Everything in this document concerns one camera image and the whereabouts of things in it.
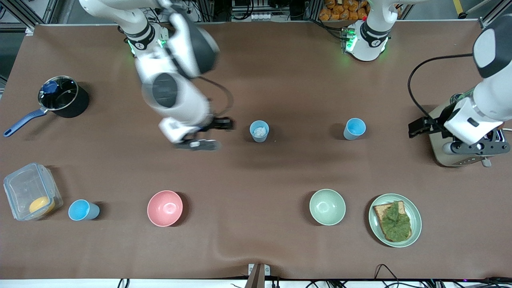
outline plastic food container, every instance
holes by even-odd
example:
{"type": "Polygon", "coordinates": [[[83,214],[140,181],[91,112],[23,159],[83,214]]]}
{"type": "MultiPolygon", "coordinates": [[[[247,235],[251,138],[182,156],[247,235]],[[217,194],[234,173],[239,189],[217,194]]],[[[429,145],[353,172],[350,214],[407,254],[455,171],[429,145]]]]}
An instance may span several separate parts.
{"type": "Polygon", "coordinates": [[[39,219],[62,206],[52,173],[41,164],[30,163],[9,174],[4,189],[12,216],[19,221],[39,219]]]}

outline green leaf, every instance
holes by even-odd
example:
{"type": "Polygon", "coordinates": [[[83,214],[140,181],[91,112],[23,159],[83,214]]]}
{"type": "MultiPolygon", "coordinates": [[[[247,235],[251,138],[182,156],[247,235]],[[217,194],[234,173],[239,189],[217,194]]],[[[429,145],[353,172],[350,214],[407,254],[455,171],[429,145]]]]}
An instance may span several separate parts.
{"type": "Polygon", "coordinates": [[[407,214],[398,213],[398,202],[388,208],[386,216],[382,219],[382,231],[393,242],[407,240],[411,231],[411,220],[407,214]]]}

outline lemon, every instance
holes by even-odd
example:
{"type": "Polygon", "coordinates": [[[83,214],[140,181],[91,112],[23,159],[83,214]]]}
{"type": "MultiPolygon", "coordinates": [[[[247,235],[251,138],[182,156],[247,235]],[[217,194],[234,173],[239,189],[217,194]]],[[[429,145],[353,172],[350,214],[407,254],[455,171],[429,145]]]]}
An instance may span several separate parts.
{"type": "MultiPolygon", "coordinates": [[[[48,205],[48,203],[50,203],[50,200],[48,199],[48,197],[46,197],[46,196],[39,197],[36,200],[32,201],[32,203],[29,206],[29,211],[30,211],[30,213],[34,213],[37,210],[48,205]]],[[[48,207],[48,210],[46,211],[46,213],[52,211],[54,207],[55,207],[55,201],[52,201],[52,203],[48,207]]]]}

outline blue lid knob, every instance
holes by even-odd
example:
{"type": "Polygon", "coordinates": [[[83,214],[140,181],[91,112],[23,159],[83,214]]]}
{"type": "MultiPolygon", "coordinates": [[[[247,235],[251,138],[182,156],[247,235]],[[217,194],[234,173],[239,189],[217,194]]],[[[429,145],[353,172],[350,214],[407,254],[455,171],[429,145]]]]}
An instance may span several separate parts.
{"type": "Polygon", "coordinates": [[[55,93],[59,86],[57,85],[57,82],[55,81],[48,81],[42,86],[42,91],[44,93],[55,93]]]}

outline pink bowl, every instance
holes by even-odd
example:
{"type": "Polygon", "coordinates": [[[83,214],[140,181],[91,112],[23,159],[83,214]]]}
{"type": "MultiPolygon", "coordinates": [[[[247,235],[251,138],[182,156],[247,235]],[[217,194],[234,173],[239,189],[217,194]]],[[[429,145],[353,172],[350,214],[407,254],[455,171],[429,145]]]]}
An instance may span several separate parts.
{"type": "Polygon", "coordinates": [[[174,224],[183,212],[183,202],[176,192],[160,191],[147,204],[147,216],[159,227],[174,224]]]}

